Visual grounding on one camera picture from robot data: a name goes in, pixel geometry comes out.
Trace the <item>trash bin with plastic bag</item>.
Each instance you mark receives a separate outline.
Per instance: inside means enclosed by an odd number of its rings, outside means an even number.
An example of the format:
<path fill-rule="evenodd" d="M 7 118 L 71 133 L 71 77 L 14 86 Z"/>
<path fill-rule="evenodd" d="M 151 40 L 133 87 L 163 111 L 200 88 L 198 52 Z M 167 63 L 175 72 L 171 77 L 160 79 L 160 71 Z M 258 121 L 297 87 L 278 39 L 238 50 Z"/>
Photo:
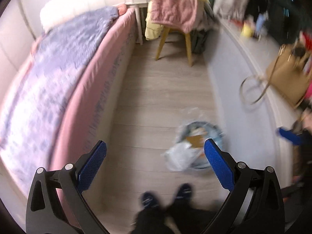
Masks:
<path fill-rule="evenodd" d="M 182 115 L 175 142 L 163 154 L 167 168 L 173 172 L 210 170 L 212 167 L 204 153 L 204 142 L 213 139 L 219 148 L 223 148 L 223 131 L 199 108 L 185 109 Z"/>

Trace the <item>tan handbag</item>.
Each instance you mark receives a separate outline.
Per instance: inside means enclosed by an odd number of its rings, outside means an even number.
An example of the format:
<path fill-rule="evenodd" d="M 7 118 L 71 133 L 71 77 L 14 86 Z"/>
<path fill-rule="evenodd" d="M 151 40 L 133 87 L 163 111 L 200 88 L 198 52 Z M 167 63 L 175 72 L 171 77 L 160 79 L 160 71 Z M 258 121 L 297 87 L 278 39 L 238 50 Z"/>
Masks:
<path fill-rule="evenodd" d="M 311 70 L 304 71 L 310 57 L 311 50 L 300 42 L 281 45 L 276 59 L 269 64 L 263 77 L 251 75 L 242 81 L 239 87 L 241 100 L 249 105 L 256 104 L 272 86 L 290 106 L 297 108 L 304 100 L 311 83 Z M 265 87 L 256 100 L 247 101 L 243 87 L 247 81 L 253 79 L 259 83 L 265 82 Z"/>

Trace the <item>black shoe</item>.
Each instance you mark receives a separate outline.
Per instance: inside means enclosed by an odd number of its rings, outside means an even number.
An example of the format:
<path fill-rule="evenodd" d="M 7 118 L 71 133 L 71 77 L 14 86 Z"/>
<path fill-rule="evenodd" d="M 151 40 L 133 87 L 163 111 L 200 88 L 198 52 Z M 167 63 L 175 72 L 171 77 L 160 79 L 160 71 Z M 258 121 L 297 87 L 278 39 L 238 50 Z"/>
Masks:
<path fill-rule="evenodd" d="M 180 186 L 175 196 L 175 200 L 183 200 L 190 202 L 192 199 L 192 186 L 189 183 L 184 183 Z"/>
<path fill-rule="evenodd" d="M 144 209 L 151 209 L 160 205 L 156 195 L 150 191 L 143 193 L 141 203 Z"/>

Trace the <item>purple floral pink quilt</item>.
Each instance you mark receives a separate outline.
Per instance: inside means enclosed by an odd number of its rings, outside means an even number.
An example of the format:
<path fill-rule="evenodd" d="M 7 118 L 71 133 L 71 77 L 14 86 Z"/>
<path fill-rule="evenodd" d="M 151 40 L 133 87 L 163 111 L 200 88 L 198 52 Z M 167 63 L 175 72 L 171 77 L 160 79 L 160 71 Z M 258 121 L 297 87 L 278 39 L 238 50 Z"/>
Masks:
<path fill-rule="evenodd" d="M 87 65 L 119 13 L 115 6 L 84 12 L 51 28 L 1 113 L 1 149 L 48 152 Z"/>

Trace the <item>pink sheeted bed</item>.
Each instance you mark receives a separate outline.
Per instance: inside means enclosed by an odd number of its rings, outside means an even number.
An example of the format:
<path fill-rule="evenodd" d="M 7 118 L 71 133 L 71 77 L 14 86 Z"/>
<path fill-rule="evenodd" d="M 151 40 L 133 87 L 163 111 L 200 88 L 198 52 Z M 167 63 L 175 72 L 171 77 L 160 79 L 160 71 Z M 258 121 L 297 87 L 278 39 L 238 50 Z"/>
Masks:
<path fill-rule="evenodd" d="M 15 153 L 1 149 L 1 199 L 21 228 L 25 227 L 27 199 L 36 170 L 61 169 L 89 152 L 97 141 L 108 139 L 117 93 L 136 38 L 135 11 L 125 4 L 113 6 L 117 7 L 119 17 L 80 77 L 52 148 L 46 153 L 26 150 Z M 33 43 L 27 59 L 8 88 L 1 113 L 30 66 L 31 53 L 47 32 Z"/>

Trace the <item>yellow cup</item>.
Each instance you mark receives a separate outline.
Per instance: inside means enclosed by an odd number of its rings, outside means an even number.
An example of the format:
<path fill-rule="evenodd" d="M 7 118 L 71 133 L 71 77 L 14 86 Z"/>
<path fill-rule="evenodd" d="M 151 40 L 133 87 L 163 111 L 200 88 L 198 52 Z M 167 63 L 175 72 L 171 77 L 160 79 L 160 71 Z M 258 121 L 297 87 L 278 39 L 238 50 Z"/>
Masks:
<path fill-rule="evenodd" d="M 241 35 L 246 38 L 253 37 L 253 29 L 251 28 L 251 26 L 248 24 L 244 24 L 242 27 Z"/>

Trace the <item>chair piled with clothes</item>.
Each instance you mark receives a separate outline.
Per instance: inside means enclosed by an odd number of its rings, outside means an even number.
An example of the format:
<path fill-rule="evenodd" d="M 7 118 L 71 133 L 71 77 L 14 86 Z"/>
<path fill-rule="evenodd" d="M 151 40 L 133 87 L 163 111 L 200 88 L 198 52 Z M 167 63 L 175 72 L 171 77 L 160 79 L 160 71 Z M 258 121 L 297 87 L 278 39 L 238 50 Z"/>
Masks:
<path fill-rule="evenodd" d="M 218 26 L 209 0 L 149 0 L 145 21 L 145 38 L 161 38 L 155 59 L 170 31 L 178 31 L 184 35 L 190 66 L 192 54 L 203 52 L 208 31 Z"/>

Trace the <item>white padded headboard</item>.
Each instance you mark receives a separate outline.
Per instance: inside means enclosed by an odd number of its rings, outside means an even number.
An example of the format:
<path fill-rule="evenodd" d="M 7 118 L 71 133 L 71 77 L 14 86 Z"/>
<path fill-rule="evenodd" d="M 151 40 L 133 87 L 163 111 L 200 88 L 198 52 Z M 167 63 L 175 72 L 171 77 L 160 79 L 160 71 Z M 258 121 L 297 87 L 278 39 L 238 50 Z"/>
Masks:
<path fill-rule="evenodd" d="M 1 96 L 27 58 L 33 41 L 43 32 L 40 11 L 50 0 L 11 0 L 1 15 Z M 115 5 L 130 0 L 57 0 L 62 6 Z"/>

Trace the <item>white desk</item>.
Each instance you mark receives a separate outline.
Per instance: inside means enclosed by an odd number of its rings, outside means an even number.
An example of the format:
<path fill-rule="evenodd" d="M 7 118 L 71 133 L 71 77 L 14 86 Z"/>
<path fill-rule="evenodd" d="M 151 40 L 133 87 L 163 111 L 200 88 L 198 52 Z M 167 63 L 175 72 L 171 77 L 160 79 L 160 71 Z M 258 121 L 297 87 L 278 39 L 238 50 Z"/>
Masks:
<path fill-rule="evenodd" d="M 135 10 L 135 17 L 137 23 L 137 43 L 143 44 L 143 30 L 141 20 L 141 9 L 148 7 L 148 0 L 126 0 L 127 7 L 132 7 Z"/>

